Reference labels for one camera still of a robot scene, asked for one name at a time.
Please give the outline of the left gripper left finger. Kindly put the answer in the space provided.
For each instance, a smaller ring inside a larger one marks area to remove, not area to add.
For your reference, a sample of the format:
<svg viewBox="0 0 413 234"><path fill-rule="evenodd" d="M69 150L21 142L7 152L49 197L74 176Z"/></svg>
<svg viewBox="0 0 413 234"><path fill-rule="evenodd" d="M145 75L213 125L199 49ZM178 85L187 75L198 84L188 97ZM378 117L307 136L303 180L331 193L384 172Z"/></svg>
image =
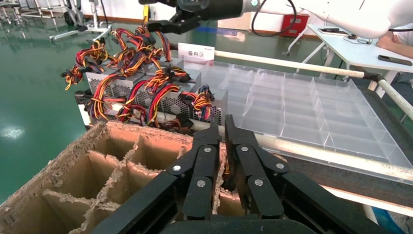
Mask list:
<svg viewBox="0 0 413 234"><path fill-rule="evenodd" d="M101 221L93 234L172 234L172 227L212 215L220 164L218 117L193 135L192 148ZM176 221L182 214L183 221Z"/></svg>

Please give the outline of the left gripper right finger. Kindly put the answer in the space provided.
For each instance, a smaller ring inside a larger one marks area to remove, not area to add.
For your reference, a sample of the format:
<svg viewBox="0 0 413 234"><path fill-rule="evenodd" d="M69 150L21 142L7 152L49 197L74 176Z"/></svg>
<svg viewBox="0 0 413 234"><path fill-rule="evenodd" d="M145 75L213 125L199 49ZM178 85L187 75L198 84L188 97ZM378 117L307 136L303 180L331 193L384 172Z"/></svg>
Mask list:
<svg viewBox="0 0 413 234"><path fill-rule="evenodd" d="M352 208L258 143L250 130L225 117L230 177L254 226L270 234L384 234Z"/></svg>

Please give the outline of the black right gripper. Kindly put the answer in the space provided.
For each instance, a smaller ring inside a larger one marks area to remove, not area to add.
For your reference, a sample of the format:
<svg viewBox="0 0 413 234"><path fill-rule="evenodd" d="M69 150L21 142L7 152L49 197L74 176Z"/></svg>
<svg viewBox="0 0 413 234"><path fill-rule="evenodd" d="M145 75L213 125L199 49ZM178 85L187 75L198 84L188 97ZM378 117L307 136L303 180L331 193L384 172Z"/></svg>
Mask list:
<svg viewBox="0 0 413 234"><path fill-rule="evenodd" d="M141 5L161 3L176 7L184 13L175 13L169 20L150 20L150 32L183 34L200 26L201 20L224 20L239 17L243 0L139 0Z"/></svg>

